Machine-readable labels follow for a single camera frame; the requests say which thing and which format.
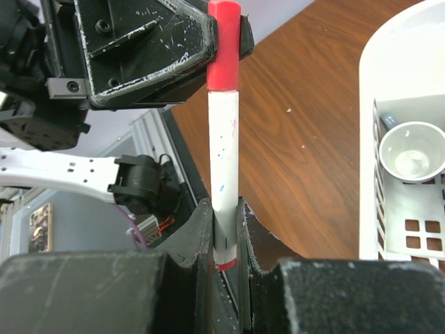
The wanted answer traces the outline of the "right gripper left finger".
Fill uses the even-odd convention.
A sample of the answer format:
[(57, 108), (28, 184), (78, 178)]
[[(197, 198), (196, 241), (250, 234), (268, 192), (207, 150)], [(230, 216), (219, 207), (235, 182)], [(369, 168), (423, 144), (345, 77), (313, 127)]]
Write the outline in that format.
[(1, 265), (2, 333), (210, 333), (213, 211), (149, 250), (16, 255)]

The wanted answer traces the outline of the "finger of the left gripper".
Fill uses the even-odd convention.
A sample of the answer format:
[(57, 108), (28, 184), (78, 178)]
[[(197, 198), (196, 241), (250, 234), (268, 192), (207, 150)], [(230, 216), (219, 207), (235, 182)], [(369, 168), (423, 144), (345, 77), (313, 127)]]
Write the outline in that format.
[(254, 51), (254, 36), (248, 16), (241, 15), (239, 59), (242, 60)]

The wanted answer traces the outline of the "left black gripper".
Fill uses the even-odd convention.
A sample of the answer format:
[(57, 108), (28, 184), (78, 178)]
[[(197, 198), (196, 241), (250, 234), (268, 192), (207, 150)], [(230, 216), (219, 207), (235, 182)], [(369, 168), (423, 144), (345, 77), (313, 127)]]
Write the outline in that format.
[(49, 98), (81, 110), (90, 103), (130, 109), (185, 102), (204, 84), (216, 55), (217, 24), (206, 1), (40, 5)]

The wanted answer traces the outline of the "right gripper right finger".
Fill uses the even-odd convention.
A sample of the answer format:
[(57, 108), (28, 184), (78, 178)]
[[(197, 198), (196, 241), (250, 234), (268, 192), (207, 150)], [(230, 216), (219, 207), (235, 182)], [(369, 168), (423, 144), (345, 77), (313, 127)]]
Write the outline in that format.
[(237, 208), (240, 309), (252, 333), (443, 333), (444, 277), (426, 262), (306, 259)]

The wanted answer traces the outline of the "red pen cap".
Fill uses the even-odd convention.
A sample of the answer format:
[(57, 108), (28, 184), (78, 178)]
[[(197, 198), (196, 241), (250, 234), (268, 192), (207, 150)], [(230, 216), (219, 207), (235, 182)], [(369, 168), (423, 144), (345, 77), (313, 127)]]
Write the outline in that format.
[(207, 66), (207, 89), (238, 90), (241, 6), (234, 1), (210, 1), (208, 14), (216, 19), (216, 57)]

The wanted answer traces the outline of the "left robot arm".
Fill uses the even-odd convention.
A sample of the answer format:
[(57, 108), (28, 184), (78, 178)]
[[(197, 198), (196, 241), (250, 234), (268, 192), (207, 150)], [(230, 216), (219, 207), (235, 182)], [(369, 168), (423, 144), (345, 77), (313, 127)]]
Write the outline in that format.
[(96, 157), (111, 128), (88, 118), (185, 102), (221, 45), (210, 1), (2, 1), (1, 184), (174, 215), (184, 182), (170, 155)]

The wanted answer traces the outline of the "white plastic dish basket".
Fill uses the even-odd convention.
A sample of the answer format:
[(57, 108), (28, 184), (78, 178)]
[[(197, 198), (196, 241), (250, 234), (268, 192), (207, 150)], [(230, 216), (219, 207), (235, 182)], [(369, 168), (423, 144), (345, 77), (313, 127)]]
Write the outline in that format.
[(359, 61), (359, 256), (444, 267), (444, 2), (422, 1)]

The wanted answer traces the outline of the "small white cup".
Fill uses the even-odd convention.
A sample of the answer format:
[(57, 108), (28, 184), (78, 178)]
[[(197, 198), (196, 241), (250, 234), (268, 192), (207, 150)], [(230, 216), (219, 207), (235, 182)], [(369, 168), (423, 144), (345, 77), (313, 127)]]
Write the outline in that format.
[(382, 167), (406, 183), (422, 183), (444, 170), (444, 130), (429, 122), (399, 122), (391, 113), (380, 117), (387, 130), (379, 144)]

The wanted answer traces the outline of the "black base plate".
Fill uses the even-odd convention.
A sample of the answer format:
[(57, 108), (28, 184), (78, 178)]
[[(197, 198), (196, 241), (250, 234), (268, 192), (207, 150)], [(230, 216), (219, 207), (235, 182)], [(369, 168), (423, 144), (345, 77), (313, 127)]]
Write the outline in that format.
[(160, 241), (163, 242), (187, 222), (199, 201), (208, 197), (208, 192), (172, 111), (151, 109), (145, 116), (145, 122), (151, 153), (156, 159), (160, 159), (162, 154), (172, 159), (181, 190), (180, 208), (170, 219), (170, 226), (161, 233)]

